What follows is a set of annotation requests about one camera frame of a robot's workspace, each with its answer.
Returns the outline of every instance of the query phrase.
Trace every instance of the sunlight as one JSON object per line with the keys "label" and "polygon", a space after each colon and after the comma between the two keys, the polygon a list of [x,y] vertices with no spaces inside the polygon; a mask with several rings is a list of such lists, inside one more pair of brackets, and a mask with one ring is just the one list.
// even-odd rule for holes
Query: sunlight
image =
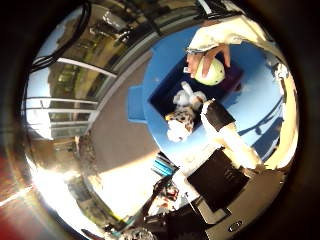
{"label": "sunlight", "polygon": [[151,170],[157,152],[100,174],[106,204],[121,218],[134,214],[151,196],[160,176]]}

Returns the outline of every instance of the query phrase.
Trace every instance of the black sleeve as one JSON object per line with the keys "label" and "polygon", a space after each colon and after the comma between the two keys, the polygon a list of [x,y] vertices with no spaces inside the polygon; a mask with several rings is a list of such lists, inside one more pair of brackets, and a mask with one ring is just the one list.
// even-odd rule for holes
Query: black sleeve
{"label": "black sleeve", "polygon": [[205,117],[217,131],[220,131],[221,128],[229,123],[235,122],[231,114],[218,101],[210,103]]}

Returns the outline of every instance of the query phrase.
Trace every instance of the person's arm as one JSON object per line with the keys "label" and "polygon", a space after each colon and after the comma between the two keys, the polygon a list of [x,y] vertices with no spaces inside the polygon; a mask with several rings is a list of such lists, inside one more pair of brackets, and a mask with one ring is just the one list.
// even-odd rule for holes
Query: person's arm
{"label": "person's arm", "polygon": [[201,121],[208,135],[219,135],[225,142],[235,158],[232,160],[236,166],[256,169],[262,165],[256,151],[249,147],[237,132],[235,119],[217,101],[210,100],[204,103],[201,112]]}

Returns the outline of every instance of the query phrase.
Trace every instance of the blue table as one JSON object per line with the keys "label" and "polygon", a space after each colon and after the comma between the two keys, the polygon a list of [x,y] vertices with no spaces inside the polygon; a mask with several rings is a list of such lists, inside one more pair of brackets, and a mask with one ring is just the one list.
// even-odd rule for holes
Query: blue table
{"label": "blue table", "polygon": [[[202,125],[185,142],[169,141],[167,122],[150,103],[154,91],[185,56],[184,48],[189,45],[197,29],[192,27],[174,33],[152,47],[153,57],[138,91],[142,94],[141,102],[137,103],[142,104],[138,107],[143,120],[140,122],[147,124],[160,150],[171,160],[186,158],[203,151],[208,145]],[[244,141],[255,147],[262,159],[266,159],[278,140],[278,127],[282,121],[279,85],[266,65],[263,51],[248,43],[230,47],[231,59],[244,70],[242,90],[231,92],[221,102],[236,119],[238,132]]]}

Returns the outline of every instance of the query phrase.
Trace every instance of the white sleeve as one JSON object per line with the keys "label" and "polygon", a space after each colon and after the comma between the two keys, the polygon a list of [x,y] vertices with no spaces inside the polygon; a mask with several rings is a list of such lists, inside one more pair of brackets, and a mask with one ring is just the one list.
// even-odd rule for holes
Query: white sleeve
{"label": "white sleeve", "polygon": [[193,37],[189,48],[208,50],[221,43],[240,44],[243,40],[266,42],[264,31],[260,26],[241,15],[221,20],[221,22],[201,27]]}

